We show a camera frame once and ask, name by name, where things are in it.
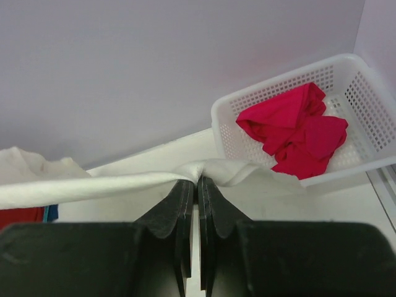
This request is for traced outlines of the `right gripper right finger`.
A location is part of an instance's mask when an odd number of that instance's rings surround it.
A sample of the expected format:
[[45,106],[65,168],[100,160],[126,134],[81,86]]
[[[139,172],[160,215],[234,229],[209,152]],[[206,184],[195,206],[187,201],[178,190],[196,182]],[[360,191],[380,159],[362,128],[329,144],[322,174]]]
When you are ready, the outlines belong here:
[[206,177],[197,201],[207,296],[395,295],[395,253],[375,226],[252,220]]

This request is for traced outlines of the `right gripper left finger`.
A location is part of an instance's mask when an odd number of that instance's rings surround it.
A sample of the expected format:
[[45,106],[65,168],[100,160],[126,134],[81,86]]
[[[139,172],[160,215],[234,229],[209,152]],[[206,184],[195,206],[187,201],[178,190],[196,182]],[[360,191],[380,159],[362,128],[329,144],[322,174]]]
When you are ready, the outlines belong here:
[[184,296],[194,184],[134,222],[15,224],[1,232],[2,296]]

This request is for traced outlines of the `cream white t shirt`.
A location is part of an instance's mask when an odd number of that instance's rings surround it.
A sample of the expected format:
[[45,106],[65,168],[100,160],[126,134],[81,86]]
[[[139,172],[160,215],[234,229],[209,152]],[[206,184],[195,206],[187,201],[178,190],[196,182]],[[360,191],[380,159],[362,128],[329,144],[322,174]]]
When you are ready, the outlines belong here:
[[218,186],[232,187],[255,171],[293,191],[301,189],[295,176],[242,160],[206,159],[183,164],[172,171],[93,177],[71,158],[48,161],[40,154],[12,147],[1,151],[1,209],[115,197],[178,180],[196,184],[202,176]]

